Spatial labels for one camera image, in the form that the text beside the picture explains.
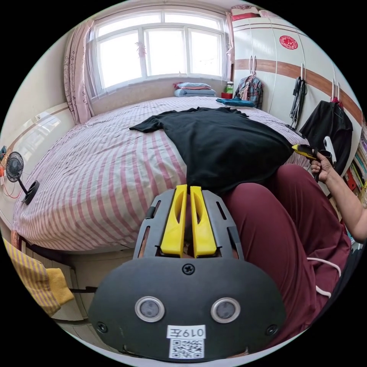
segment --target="maroon pants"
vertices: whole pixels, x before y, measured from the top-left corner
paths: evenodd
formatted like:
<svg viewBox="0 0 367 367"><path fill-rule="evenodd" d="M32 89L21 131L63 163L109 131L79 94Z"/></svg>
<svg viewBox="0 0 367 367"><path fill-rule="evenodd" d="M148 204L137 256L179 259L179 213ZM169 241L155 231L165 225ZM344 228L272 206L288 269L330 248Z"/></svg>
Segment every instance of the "maroon pants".
<svg viewBox="0 0 367 367"><path fill-rule="evenodd" d="M332 292L351 242L329 200L302 167L281 166L268 188L244 183L223 196L241 238L245 260L275 281L287 320L270 346L305 330L328 301L316 286Z"/></svg>

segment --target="qr code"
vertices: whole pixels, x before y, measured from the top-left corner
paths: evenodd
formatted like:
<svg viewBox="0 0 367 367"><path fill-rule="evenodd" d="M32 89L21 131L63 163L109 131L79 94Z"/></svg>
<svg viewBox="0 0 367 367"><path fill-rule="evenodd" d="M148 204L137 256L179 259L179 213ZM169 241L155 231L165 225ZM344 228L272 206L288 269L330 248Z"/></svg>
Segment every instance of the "qr code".
<svg viewBox="0 0 367 367"><path fill-rule="evenodd" d="M178 359L204 358L204 339L171 339L169 357Z"/></svg>

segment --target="pink striped bedsheet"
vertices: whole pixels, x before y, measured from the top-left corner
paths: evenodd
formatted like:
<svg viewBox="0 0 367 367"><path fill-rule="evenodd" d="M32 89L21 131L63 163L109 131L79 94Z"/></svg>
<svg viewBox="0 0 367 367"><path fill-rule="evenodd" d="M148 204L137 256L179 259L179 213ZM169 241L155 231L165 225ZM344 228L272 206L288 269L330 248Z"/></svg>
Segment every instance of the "pink striped bedsheet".
<svg viewBox="0 0 367 367"><path fill-rule="evenodd" d="M156 195L186 182L186 165L163 131L129 130L169 110L218 108L212 97L163 98L93 117L61 137L43 156L26 183L40 187L30 205L17 200L14 230L42 247L84 251L134 243ZM256 109L240 108L250 118L283 134L292 144L307 144L284 122ZM297 154L290 163L305 166Z"/></svg>

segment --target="windowsill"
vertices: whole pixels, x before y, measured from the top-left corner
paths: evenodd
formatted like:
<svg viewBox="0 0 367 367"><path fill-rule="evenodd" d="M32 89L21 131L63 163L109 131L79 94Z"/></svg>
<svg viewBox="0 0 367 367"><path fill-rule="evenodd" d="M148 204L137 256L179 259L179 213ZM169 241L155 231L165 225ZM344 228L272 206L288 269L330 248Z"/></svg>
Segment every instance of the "windowsill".
<svg viewBox="0 0 367 367"><path fill-rule="evenodd" d="M131 86L139 86L139 85L143 85L145 83L149 83L149 82L155 82L155 81L162 81L162 80L172 80L172 79L183 79L183 80L196 80L196 82L199 83L198 80L200 79L206 79L206 80L215 80L215 81L223 81L223 82L227 82L226 78L221 78L219 76L214 76L214 75L170 75L170 76L154 76L154 77L148 77L144 80L138 80L136 82L129 82L129 83L121 83L121 84L117 84L116 86L110 87L109 89L104 90L102 93L100 93L98 96L96 97L92 97L91 101L95 101L98 99L101 99L103 97L108 96L109 94L118 92L124 88L127 87L131 87Z"/></svg>

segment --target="red sticker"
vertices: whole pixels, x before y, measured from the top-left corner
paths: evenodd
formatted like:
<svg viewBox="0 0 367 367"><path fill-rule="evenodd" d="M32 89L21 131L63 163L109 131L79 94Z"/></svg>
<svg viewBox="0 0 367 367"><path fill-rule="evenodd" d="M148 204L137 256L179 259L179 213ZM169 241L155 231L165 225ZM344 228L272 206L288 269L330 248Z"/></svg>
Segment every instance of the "red sticker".
<svg viewBox="0 0 367 367"><path fill-rule="evenodd" d="M297 41L291 36L281 36L279 38L280 44L288 50L295 50L298 48Z"/></svg>

